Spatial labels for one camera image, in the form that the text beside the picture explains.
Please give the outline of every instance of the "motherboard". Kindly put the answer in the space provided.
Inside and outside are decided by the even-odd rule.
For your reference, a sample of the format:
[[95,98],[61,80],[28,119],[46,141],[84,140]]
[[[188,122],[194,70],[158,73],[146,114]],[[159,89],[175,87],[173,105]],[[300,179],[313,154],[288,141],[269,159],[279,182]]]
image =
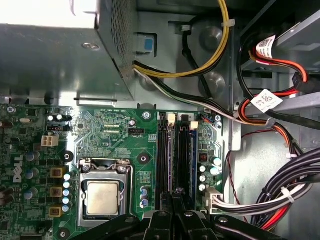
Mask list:
[[67,240],[181,191],[212,214],[222,123],[201,112],[0,105],[0,240]]

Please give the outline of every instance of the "dell logo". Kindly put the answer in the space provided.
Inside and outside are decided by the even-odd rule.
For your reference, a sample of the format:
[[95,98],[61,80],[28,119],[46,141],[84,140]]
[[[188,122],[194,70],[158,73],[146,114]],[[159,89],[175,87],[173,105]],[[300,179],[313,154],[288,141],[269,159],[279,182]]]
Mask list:
[[13,170],[13,182],[14,183],[21,183],[22,182],[22,166],[23,166],[23,160],[24,160],[24,156],[21,155],[19,157],[15,157],[14,158],[14,170]]

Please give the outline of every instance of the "white connector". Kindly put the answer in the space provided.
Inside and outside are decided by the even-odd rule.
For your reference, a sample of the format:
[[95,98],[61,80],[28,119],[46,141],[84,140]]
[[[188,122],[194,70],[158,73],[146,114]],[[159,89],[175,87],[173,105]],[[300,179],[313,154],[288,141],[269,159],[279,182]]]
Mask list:
[[176,115],[175,114],[168,114],[168,126],[174,127],[176,123]]
[[198,121],[192,121],[191,122],[191,124],[190,124],[190,130],[191,131],[198,129],[198,127],[199,127],[199,122]]
[[214,197],[223,200],[224,195],[218,190],[216,190],[214,187],[208,187],[205,190],[205,196],[203,197],[202,201],[205,209],[209,212],[210,215],[221,213],[221,210],[216,208],[214,205]]
[[59,145],[58,135],[42,136],[41,147],[56,147]]

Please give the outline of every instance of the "white label sticker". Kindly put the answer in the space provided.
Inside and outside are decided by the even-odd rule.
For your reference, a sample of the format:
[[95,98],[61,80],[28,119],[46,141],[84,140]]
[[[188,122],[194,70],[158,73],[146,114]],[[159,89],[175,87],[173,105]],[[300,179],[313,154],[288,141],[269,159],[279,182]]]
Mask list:
[[272,59],[272,46],[275,42],[276,35],[268,37],[256,46],[256,51],[265,58]]
[[270,109],[274,109],[282,102],[283,100],[281,98],[267,89],[263,90],[258,96],[251,100],[251,103],[263,113]]

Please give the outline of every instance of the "ram slot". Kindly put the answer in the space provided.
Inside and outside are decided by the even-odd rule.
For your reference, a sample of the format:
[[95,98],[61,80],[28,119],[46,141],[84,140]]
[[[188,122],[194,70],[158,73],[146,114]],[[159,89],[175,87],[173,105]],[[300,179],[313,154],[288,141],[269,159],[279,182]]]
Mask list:
[[166,113],[159,113],[158,123],[158,145],[156,159],[156,185],[155,185],[155,209],[160,209],[161,193],[168,191],[168,126]]
[[168,133],[168,192],[174,191],[174,137],[175,132],[171,128]]
[[190,189],[189,189],[189,196],[190,196],[190,203],[192,209],[196,209],[197,205],[197,157],[198,157],[198,132],[191,131],[191,138],[190,138]]
[[178,188],[184,189],[186,195],[190,191],[190,122],[188,115],[182,115],[178,129],[178,149],[177,149],[177,166],[176,179]]

